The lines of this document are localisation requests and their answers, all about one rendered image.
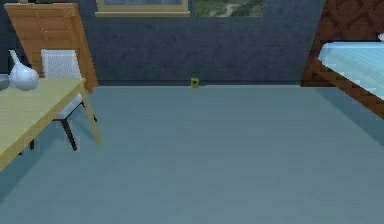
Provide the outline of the orange wooden chest of drawers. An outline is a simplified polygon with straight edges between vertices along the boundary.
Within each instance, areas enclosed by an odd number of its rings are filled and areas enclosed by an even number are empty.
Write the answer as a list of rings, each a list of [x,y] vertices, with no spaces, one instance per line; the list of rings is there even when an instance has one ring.
[[[75,50],[86,90],[92,93],[99,86],[77,3],[5,3],[4,8],[29,63],[41,78],[42,49]]]

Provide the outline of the green landscape wall picture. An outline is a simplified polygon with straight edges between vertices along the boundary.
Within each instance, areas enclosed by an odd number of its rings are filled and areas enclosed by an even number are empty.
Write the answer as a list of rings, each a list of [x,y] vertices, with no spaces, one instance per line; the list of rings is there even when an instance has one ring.
[[[196,17],[261,17],[265,0],[194,0]]]

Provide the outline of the white chair with dark legs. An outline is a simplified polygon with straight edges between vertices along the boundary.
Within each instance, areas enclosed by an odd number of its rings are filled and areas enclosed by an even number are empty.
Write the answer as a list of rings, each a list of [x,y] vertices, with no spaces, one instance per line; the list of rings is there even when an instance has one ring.
[[[51,121],[59,121],[72,146],[72,150],[76,151],[77,145],[68,123],[68,118],[82,105],[91,124],[94,138],[96,142],[100,144],[101,139],[96,124],[97,118],[93,113],[89,97],[85,90],[85,82],[87,79],[81,74],[76,51],[42,49],[41,58],[43,74],[48,80],[63,79],[64,81],[74,81],[74,85],[66,96],[57,100],[57,105],[53,105],[52,108],[48,110],[47,114],[41,118],[40,123],[46,126]]]

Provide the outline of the brown bed with blue cover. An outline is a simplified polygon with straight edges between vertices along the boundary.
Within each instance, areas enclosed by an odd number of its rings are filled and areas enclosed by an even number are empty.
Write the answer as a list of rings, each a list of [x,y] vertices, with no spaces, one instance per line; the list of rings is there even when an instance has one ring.
[[[326,0],[301,85],[335,86],[384,119],[384,0]]]

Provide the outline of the pale yellow wooden table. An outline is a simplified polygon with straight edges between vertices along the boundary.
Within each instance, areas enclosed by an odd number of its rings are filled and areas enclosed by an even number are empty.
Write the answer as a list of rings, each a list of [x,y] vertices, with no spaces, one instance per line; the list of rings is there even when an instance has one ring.
[[[78,94],[82,95],[94,138],[101,143],[84,83],[84,78],[43,78],[38,87],[30,91],[16,88],[0,91],[0,172]]]

